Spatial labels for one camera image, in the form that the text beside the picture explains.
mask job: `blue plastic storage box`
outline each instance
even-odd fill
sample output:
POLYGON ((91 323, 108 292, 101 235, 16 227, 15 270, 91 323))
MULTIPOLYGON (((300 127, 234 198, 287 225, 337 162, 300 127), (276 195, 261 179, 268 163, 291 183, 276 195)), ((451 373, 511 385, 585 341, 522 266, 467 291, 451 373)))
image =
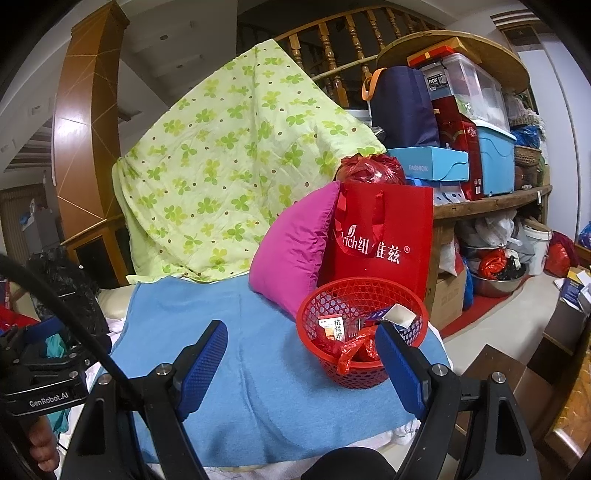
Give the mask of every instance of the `blue plastic storage box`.
POLYGON ((500 128, 474 120, 478 130, 484 195, 511 193, 515 189, 515 137, 500 128))

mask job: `red gift box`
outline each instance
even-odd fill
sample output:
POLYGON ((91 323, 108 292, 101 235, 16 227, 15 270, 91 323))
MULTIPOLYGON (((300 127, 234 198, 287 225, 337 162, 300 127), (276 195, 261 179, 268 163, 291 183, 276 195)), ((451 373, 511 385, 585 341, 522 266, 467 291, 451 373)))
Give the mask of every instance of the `red gift box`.
POLYGON ((468 200, 483 198, 482 162, 480 161, 480 144, 476 125, 460 113, 453 95, 438 98, 432 103, 441 146, 468 152, 470 176, 468 181, 463 181, 460 184, 464 195, 468 200))

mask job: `blue gripper pad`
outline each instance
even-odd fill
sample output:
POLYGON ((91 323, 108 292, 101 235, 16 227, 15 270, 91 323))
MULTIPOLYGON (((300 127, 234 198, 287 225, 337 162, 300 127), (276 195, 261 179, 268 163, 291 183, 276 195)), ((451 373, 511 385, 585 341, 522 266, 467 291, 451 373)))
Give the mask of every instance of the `blue gripper pad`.
POLYGON ((390 322, 378 327, 375 346, 404 409, 424 419, 431 381, 426 370, 430 365, 421 351, 409 347, 390 322))
POLYGON ((180 393, 176 411, 182 421, 199 409, 227 345, 226 325, 212 320, 197 343, 183 348, 174 361, 173 385, 180 393))

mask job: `pink pillow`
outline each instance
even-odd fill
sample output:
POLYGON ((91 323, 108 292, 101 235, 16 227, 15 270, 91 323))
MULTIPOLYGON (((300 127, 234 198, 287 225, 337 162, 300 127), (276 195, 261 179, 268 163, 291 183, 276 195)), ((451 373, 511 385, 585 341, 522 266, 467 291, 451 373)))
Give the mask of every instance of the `pink pillow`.
POLYGON ((316 289, 340 182, 333 181, 287 208, 252 259, 250 284, 293 318, 316 289))

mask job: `person's hand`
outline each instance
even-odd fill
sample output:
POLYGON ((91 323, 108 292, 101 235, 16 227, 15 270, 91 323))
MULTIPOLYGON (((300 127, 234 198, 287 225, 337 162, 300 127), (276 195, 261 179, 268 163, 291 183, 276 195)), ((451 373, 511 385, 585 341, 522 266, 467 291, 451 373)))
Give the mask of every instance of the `person's hand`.
POLYGON ((60 454, 57 453, 57 439, 51 430, 49 419, 43 415, 39 417, 29 430, 31 456, 39 463, 44 472, 54 471, 60 464, 60 454))

